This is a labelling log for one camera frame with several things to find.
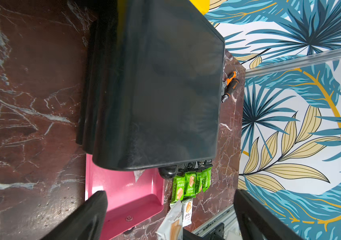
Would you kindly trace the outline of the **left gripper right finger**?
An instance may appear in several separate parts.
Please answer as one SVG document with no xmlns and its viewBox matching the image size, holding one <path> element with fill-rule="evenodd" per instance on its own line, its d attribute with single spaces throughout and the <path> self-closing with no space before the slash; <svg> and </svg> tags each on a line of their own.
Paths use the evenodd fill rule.
<svg viewBox="0 0 341 240">
<path fill-rule="evenodd" d="M 244 240 L 301 239 L 246 190 L 235 191 L 234 210 Z"/>
</svg>

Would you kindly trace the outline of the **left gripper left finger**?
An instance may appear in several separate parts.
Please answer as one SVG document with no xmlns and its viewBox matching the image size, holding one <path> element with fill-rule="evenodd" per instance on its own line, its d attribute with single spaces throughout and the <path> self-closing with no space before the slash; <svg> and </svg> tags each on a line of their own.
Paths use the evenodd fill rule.
<svg viewBox="0 0 341 240">
<path fill-rule="evenodd" d="M 98 240 L 102 233 L 107 207 L 106 192 L 97 191 L 42 239 Z"/>
</svg>

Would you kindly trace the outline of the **pink bottom drawer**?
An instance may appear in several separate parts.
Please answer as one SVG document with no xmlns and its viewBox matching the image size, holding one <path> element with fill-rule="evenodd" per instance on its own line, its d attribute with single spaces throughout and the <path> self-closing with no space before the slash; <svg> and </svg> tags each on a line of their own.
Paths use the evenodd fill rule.
<svg viewBox="0 0 341 240">
<path fill-rule="evenodd" d="M 111 171 L 98 167 L 92 155 L 86 155 L 85 200 L 97 191 L 105 191 L 108 199 L 101 240 L 114 237 L 162 212 L 164 184 L 158 169 Z"/>
</svg>

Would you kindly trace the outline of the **green cookie packet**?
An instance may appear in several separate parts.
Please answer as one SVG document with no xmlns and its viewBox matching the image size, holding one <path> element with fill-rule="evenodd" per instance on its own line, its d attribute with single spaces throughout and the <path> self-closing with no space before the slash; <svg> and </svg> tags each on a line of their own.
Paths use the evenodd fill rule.
<svg viewBox="0 0 341 240">
<path fill-rule="evenodd" d="M 211 185 L 211 169 L 212 167 L 205 169 L 202 172 L 202 191 L 206 192 Z"/>
<path fill-rule="evenodd" d="M 185 173 L 184 175 L 184 197 L 192 197 L 195 195 L 196 173 Z"/>
<path fill-rule="evenodd" d="M 203 188 L 204 173 L 197 172 L 195 178 L 194 194 L 197 195 L 202 191 Z"/>
<path fill-rule="evenodd" d="M 172 181 L 171 203 L 182 201 L 184 196 L 185 177 L 175 176 Z"/>
</svg>

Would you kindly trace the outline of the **white cookie packet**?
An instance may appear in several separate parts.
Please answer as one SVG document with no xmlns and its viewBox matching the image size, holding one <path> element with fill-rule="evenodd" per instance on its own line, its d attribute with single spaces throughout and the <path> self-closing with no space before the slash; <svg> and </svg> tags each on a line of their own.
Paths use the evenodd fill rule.
<svg viewBox="0 0 341 240">
<path fill-rule="evenodd" d="M 135 182 L 139 180 L 139 178 L 141 177 L 143 173 L 144 173 L 144 170 L 134 171 Z"/>
<path fill-rule="evenodd" d="M 162 224 L 156 231 L 158 240 L 182 240 L 183 239 L 182 202 L 178 201 L 170 208 Z"/>
<path fill-rule="evenodd" d="M 182 202 L 182 226 L 186 227 L 189 226 L 192 221 L 192 209 L 193 209 L 193 198 L 186 198 L 181 201 Z"/>
</svg>

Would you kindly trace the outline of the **black cookie packet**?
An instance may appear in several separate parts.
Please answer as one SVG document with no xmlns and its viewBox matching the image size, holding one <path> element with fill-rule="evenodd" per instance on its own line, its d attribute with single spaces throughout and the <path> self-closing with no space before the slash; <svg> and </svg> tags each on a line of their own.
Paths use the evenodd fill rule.
<svg viewBox="0 0 341 240">
<path fill-rule="evenodd" d="M 205 161 L 198 161 L 198 162 L 197 162 L 197 168 L 198 168 L 199 170 L 203 171 L 203 170 L 206 168 L 206 166 L 205 166 Z"/>
<path fill-rule="evenodd" d="M 179 164 L 177 165 L 177 167 L 178 167 L 178 172 L 180 173 L 188 172 L 190 169 L 189 164 Z"/>
<path fill-rule="evenodd" d="M 204 162 L 204 166 L 208 169 L 212 167 L 212 160 L 206 160 Z"/>
<path fill-rule="evenodd" d="M 187 165 L 188 171 L 197 171 L 198 170 L 198 163 L 192 162 Z"/>
</svg>

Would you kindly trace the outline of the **black drawer cabinet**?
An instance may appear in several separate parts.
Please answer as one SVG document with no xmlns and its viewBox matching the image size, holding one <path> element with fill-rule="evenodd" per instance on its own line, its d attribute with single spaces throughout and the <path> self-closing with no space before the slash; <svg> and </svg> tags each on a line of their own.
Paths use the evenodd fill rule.
<svg viewBox="0 0 341 240">
<path fill-rule="evenodd" d="M 224 39 L 190 1 L 87 1 L 96 11 L 82 146 L 133 171 L 215 158 Z"/>
</svg>

